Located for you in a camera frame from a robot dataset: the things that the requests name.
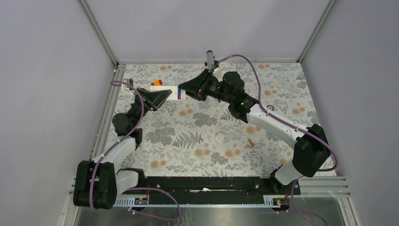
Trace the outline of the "white remote battery cover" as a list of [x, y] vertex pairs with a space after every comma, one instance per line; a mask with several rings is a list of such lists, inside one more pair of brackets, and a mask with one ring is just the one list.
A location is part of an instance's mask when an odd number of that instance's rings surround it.
[[218, 134], [216, 135], [216, 137], [215, 137], [215, 141], [216, 141], [217, 143], [221, 143], [221, 142], [223, 141], [224, 137], [225, 137], [225, 136], [224, 136], [222, 133], [218, 133]]

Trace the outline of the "orange battery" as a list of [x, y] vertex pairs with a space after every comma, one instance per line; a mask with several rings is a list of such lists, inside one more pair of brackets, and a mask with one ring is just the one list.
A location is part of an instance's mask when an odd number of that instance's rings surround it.
[[252, 147], [254, 147], [254, 146], [255, 146], [255, 144], [252, 142], [252, 140], [251, 140], [251, 139], [248, 139], [248, 142], [250, 143], [250, 145], [251, 145]]

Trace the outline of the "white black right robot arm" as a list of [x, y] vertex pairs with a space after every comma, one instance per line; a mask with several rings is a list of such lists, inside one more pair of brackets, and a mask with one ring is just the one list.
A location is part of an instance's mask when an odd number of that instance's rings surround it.
[[298, 125], [270, 112], [259, 100], [247, 94], [244, 86], [238, 72], [227, 72], [219, 81], [208, 69], [178, 85], [198, 101], [213, 97], [228, 103], [228, 110], [234, 118], [272, 133], [293, 148], [293, 159], [271, 174], [270, 188], [274, 193], [283, 193], [295, 179], [313, 177], [331, 155], [324, 129], [317, 124], [310, 127]]

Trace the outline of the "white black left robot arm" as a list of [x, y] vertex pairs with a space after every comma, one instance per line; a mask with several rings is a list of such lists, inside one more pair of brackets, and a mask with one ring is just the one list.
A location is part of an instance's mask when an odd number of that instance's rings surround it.
[[135, 101], [125, 113], [117, 113], [112, 125], [117, 142], [109, 150], [91, 161], [81, 161], [73, 191], [73, 204], [93, 209], [110, 209], [116, 197], [130, 189], [139, 194], [145, 190], [146, 181], [135, 169], [122, 169], [124, 159], [141, 144], [143, 130], [138, 125], [149, 111], [158, 110], [173, 91], [148, 91], [138, 88]]

